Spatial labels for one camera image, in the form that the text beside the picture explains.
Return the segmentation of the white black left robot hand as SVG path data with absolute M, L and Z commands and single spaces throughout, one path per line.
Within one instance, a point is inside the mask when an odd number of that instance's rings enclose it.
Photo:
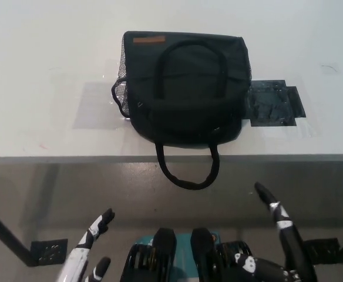
M 114 211 L 109 208 L 90 225 L 79 243 L 69 253 L 56 281 L 102 281 L 111 263 L 108 257 L 101 258 L 92 272 L 86 277 L 84 275 L 94 242 L 108 230 L 108 224 L 114 217 Z

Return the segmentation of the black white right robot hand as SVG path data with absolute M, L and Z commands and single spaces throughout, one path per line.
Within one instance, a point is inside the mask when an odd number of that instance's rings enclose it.
M 315 268 L 300 233 L 282 203 L 261 183 L 254 184 L 278 231 L 285 265 L 251 255 L 236 253 L 235 270 L 240 281 L 317 281 Z

